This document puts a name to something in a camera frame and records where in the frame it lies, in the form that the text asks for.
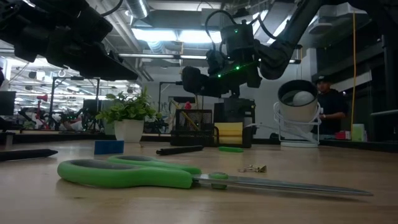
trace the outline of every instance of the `desk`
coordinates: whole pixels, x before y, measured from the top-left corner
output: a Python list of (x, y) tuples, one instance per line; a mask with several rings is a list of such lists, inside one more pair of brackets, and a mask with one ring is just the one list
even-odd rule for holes
[[(126, 144), (125, 154), (155, 156), (161, 142)], [(200, 152), (164, 156), (168, 162), (200, 166), (204, 173), (263, 177), (309, 184), (339, 185), (374, 197), (336, 197), (294, 192), (209, 186), (182, 190), (160, 187), (97, 189), (60, 180), (57, 166), (93, 158), (93, 141), (18, 144), (15, 149), (50, 148), (46, 159), (0, 163), (2, 224), (119, 223), (398, 223), (398, 155), (321, 147), (294, 149), (254, 146), (244, 153)], [(107, 156), (96, 156), (105, 159)], [(238, 173), (249, 164), (268, 173)]]

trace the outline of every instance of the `blue sponge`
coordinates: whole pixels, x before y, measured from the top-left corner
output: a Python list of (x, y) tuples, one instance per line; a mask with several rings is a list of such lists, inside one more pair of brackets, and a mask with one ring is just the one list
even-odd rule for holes
[(94, 155), (124, 152), (124, 141), (95, 141)]

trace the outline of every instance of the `potted plant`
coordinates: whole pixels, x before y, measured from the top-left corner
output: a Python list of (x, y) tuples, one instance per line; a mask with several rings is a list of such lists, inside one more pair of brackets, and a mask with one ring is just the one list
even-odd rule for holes
[(123, 92), (117, 96), (107, 94), (107, 99), (114, 101), (108, 110), (99, 112), (97, 119), (104, 119), (107, 123), (114, 123), (114, 133), (117, 140), (124, 142), (139, 142), (144, 130), (146, 118), (161, 118), (161, 114), (149, 106), (150, 96), (144, 88), (135, 98), (128, 98)]

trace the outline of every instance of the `scissors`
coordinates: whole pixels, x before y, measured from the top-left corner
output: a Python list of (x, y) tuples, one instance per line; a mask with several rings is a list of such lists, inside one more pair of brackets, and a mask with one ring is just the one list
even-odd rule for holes
[(58, 175), (70, 182), (95, 187), (126, 188), (158, 186), (189, 189), (194, 182), (211, 184), (214, 189), (227, 185), (312, 193), (373, 196), (372, 193), (346, 187), (300, 184), (279, 180), (231, 176), (222, 172), (202, 174), (195, 166), (162, 162), (147, 156), (111, 156), (107, 161), (77, 159), (58, 165)]

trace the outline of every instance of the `black cap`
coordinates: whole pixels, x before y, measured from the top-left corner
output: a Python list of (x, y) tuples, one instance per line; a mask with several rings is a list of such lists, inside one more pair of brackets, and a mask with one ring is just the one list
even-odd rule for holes
[(328, 75), (327, 75), (327, 76), (323, 76), (323, 75), (319, 76), (319, 77), (317, 78), (317, 80), (315, 80), (315, 84), (317, 84), (317, 83), (320, 82), (320, 81), (323, 81), (323, 82), (331, 82)]

